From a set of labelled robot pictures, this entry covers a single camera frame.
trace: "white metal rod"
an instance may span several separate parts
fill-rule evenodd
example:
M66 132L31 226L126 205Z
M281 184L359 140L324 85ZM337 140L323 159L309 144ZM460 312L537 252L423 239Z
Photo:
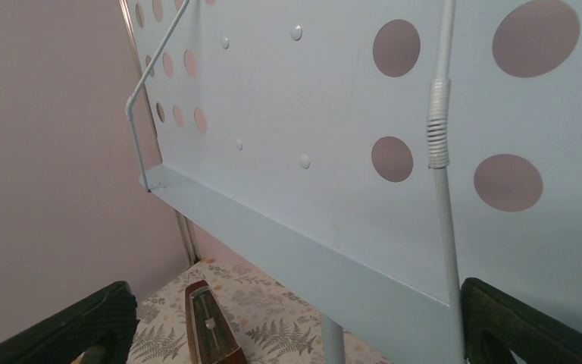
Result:
M326 364L345 364L345 336L343 327L320 312L322 347Z
M454 30L454 13L456 0L445 0L443 5L443 16L440 21L440 34L438 40L438 59L436 61L435 83L449 85L449 61L452 54L452 34ZM447 290L449 295L449 308L452 311L454 325L455 352L453 362L465 362L465 338L463 332L463 317L461 310L461 286L458 276L458 262L456 258L456 242L454 237L454 224L452 220L452 203L449 198L449 182L447 179L447 107L449 99L449 87L445 87L445 92L430 98L434 111L439 112L437 117L430 118L432 124L442 126L443 134L439 140L443 141L444 165L433 167L434 184L436 187L436 205L440 218L440 228L443 233L443 254L445 259L445 274L447 280ZM431 161L436 155L430 154Z
M144 158L142 157L142 150L139 147L139 138L137 137L137 129L135 128L135 118L133 116L133 106L135 105L135 101L137 101L137 96L139 95L139 92L141 92L142 88L144 87L144 84L146 84L146 79L148 78L150 71L152 71L153 67L155 66L155 63L159 59L159 56L161 55L161 51L164 50L164 47L166 46L166 42L168 42L168 40L171 38L171 35L173 34L173 31L175 30L175 27L177 26L177 24L180 22L180 18L182 17L182 14L184 14L186 7L188 7L189 2L190 2L190 0L186 0L186 2L184 2L184 4L182 5L182 8L177 12L177 15L175 15L175 19L173 20L173 23L171 23L171 26L168 27L168 31L166 32L166 35L161 40L161 43L159 44L157 51L153 55L152 60L150 61L149 65L146 67L146 70L144 71L144 73L142 74L142 78L139 79L137 86L135 86L135 90L133 91L133 93L128 98L128 101L126 102L126 118L128 118L128 121L130 122L130 129L133 132L133 141L135 142L135 151L137 152L137 159L139 160L139 167L142 169L142 179L144 181L144 187L146 188L146 192L151 192L151 190L149 187L148 178L146 177L146 168L144 167Z

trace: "round cutout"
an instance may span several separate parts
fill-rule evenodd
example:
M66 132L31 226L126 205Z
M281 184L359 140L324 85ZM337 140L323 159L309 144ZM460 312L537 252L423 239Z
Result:
M164 18L164 7L161 5L161 0L152 0L152 13L158 22Z
M149 66L151 60L152 60L152 58L150 57L150 55L147 55L146 56L146 67ZM151 69L151 71L149 72L149 74L151 75L151 77L154 77L155 76L155 68L154 67Z
M389 77L404 76L416 65L421 53L421 38L408 21L392 20L376 34L373 52L380 72Z
M184 67L186 68L186 72L189 74L189 76L197 76L197 57L190 49L187 49L184 52Z
M494 34L494 61L509 75L536 77L557 68L579 40L577 12L559 0L533 0L510 13Z
M166 76L172 77L173 72L174 72L174 67L173 67L173 60L171 59L171 55L164 52L164 55L162 56L162 61L164 63L164 72L166 72Z
M166 115L164 115L164 108L161 107L161 104L159 102L157 103L157 117L159 118L159 121L161 121L162 123L166 121Z
M519 212L537 203L543 192L543 179L527 159L498 154L478 165L474 188L487 205L504 212Z
M173 106L173 117L175 118L175 123L180 127L184 126L184 115L182 114L182 109L179 105Z
M195 109L195 125L197 125L199 131L206 133L208 125L206 122L206 115L204 115L204 112L200 108Z
M144 27L144 9L142 8L142 6L137 3L135 5L135 17L137 18L137 25L139 25L140 28Z
M376 172L389 182L402 182L414 169L414 158L405 142L394 137L380 138L371 149L371 163Z

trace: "floral print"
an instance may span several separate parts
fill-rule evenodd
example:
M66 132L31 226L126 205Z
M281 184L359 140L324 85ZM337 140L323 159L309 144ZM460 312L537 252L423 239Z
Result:
M320 313L262 271L208 259L137 307L129 363L190 363L184 291L206 280L250 363L322 364ZM347 364L391 364L345 331Z

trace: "rivet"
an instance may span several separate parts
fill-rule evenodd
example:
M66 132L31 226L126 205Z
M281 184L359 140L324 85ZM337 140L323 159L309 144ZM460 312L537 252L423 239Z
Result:
M300 166L302 166L304 169L309 168L309 166L311 165L311 161L309 161L309 156L306 154L303 154L300 156Z
M298 41L302 38L302 25L298 24L291 29L291 39Z

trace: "white spring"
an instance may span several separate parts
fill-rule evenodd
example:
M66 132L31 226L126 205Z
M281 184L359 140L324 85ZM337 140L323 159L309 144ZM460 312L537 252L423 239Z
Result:
M445 168L449 164L447 151L447 113L449 110L450 79L432 82L430 106L427 111L427 150L430 168Z

